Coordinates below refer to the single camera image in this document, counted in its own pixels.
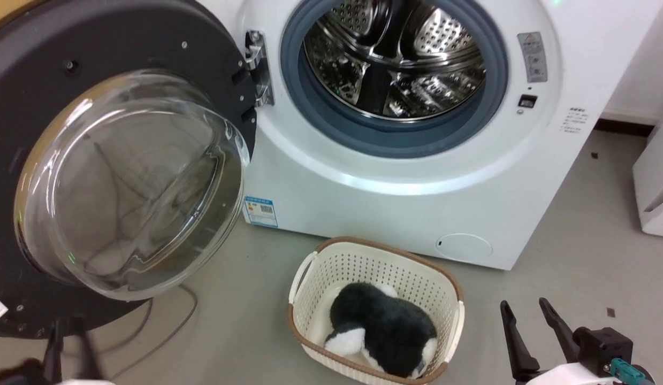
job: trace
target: black cable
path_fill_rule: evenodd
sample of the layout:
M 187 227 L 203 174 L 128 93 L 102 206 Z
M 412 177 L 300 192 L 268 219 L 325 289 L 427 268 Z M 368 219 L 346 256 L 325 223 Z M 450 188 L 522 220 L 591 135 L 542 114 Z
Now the black cable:
M 115 373 L 114 375 L 112 375 L 109 378 L 110 381 L 113 381 L 113 380 L 115 380 L 115 378 L 118 378 L 119 376 L 123 375 L 124 373 L 132 370 L 133 368 L 136 367 L 136 365 L 142 363 L 143 361 L 148 359 L 150 356 L 155 354 L 158 350 L 162 349 L 170 341 L 170 339 L 174 338 L 174 336 L 177 335 L 181 331 L 181 329 L 184 327 L 184 325 L 186 325 L 186 323 L 194 315 L 194 313 L 196 312 L 197 307 L 199 306 L 199 297 L 197 296 L 197 294 L 193 290 L 191 290 L 189 287 L 187 287 L 183 283 L 179 285 L 179 288 L 184 290 L 188 295 L 191 296 L 192 300 L 194 300 L 193 307 L 191 308 L 191 311 L 189 312 L 189 314 L 184 318 L 184 320 L 181 322 L 181 324 L 179 324 L 179 326 L 177 326 L 172 331 L 172 333 L 169 334 L 169 336 L 167 336 L 158 345 L 156 345 L 155 348 L 150 349 L 150 351 L 148 351 L 148 353 L 144 354 L 143 356 L 138 358 L 136 361 L 133 361 L 133 363 L 130 363 L 129 365 L 124 366 L 124 368 L 122 368 L 121 370 L 119 370 L 117 373 Z M 107 354 L 107 353 L 114 353 L 115 351 L 117 351 L 121 348 L 124 348 L 129 343 L 131 343 L 134 339 L 136 339 L 136 337 L 141 333 L 143 328 L 148 323 L 148 318 L 150 317 L 150 310 L 152 310 L 152 309 L 153 309 L 153 299 L 151 299 L 148 302 L 148 309 L 146 310 L 146 315 L 143 317 L 143 321 L 138 326 L 138 328 L 129 337 L 123 339 L 119 343 L 114 344 L 110 348 L 106 348 L 102 351 L 99 351 L 98 355 L 103 355 L 103 354 Z M 79 355 L 77 355 L 77 354 L 67 353 L 65 351 L 63 352 L 63 354 L 65 356 L 70 357 L 70 358 L 79 358 Z
M 182 290 L 184 290 L 184 291 L 185 291 L 188 295 L 190 295 L 191 298 L 194 300 L 194 306 L 192 307 L 191 311 L 190 311 L 189 314 L 186 316 L 186 318 L 184 318 L 184 321 L 182 321 L 181 324 L 179 324 L 179 326 L 177 326 L 177 328 L 175 328 L 174 331 L 172 331 L 172 333 L 169 334 L 169 336 L 167 336 L 167 338 L 165 338 L 164 340 L 162 340 L 162 342 L 160 342 L 157 346 L 155 346 L 155 348 L 151 349 L 150 351 L 148 351 L 148 353 L 146 353 L 146 354 L 144 354 L 143 356 L 141 356 L 138 360 L 133 361 L 133 363 L 130 363 L 130 364 L 127 365 L 127 366 L 124 366 L 124 368 L 123 368 L 122 370 L 120 370 L 120 371 L 118 371 L 117 373 L 115 373 L 114 375 L 112 375 L 112 376 L 109 378 L 110 381 L 113 381 L 113 380 L 115 380 L 116 378 L 118 378 L 119 376 L 121 376 L 121 375 L 123 375 L 124 373 L 126 373 L 127 371 L 132 370 L 136 365 L 142 363 L 142 362 L 145 361 L 148 357 L 152 356 L 152 355 L 155 354 L 158 350 L 162 349 L 162 347 L 164 347 L 164 346 L 170 341 L 170 339 L 174 338 L 174 336 L 177 335 L 177 334 L 179 333 L 179 331 L 184 327 L 184 325 L 186 325 L 186 322 L 188 322 L 189 319 L 191 319 L 191 317 L 194 315 L 194 312 L 196 312 L 196 308 L 199 306 L 199 297 L 196 295 L 196 293 L 194 293 L 194 291 L 192 291 L 190 288 L 188 288 L 188 287 L 187 287 L 186 285 L 184 285 L 183 283 L 182 283 L 181 285 L 179 285 L 179 288 L 181 288 Z
M 148 301 L 148 308 L 146 309 L 146 315 L 143 316 L 143 321 L 141 321 L 141 324 L 139 324 L 136 330 L 134 330 L 134 332 L 131 335 L 129 335 L 129 337 L 123 339 L 122 341 L 119 341 L 119 343 L 110 346 L 110 348 L 105 348 L 99 351 L 98 354 L 104 355 L 104 354 L 114 353 L 115 351 L 118 351 L 119 349 L 127 346 L 131 341 L 134 340 L 134 338 L 136 338 L 141 333 L 143 328 L 146 326 L 146 324 L 148 323 L 148 318 L 150 318 L 150 311 L 152 309 L 153 309 L 153 298 L 151 298 Z M 67 358 L 79 358 L 79 354 L 69 353 L 67 351 L 63 351 L 63 356 Z

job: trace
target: door hinge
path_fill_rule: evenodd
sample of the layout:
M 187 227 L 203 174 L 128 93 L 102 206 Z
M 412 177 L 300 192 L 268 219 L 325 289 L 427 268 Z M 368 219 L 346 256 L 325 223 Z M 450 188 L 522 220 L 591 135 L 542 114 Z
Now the door hinge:
M 275 93 L 272 90 L 265 35 L 260 31 L 246 32 L 246 68 L 255 81 L 255 107 L 274 105 Z

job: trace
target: penguin plush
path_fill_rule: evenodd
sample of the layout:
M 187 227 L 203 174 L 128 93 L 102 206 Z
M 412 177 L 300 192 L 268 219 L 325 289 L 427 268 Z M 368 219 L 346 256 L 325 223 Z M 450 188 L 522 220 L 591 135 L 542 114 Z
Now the penguin plush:
M 436 355 L 429 315 L 388 285 L 350 283 L 331 305 L 333 331 L 324 348 L 339 356 L 362 353 L 378 371 L 419 378 Z

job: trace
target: screw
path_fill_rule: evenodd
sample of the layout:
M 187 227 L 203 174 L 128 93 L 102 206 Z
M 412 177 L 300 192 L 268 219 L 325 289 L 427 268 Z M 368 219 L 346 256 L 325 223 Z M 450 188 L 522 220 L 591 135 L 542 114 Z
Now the screw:
M 67 60 L 63 66 L 65 68 L 65 73 L 68 75 L 74 75 L 79 69 L 79 63 L 75 60 Z

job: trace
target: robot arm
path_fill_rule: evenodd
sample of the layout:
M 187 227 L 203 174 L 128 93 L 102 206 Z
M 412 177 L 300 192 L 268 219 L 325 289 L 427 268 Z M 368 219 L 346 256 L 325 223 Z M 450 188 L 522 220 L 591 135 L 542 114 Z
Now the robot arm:
M 567 363 L 541 371 L 517 330 L 517 318 L 507 301 L 500 303 L 507 353 L 512 377 L 517 385 L 654 385 L 641 366 L 632 366 L 633 341 L 610 327 L 589 330 L 579 327 L 573 333 L 545 299 L 539 300 L 547 324 L 552 327 Z

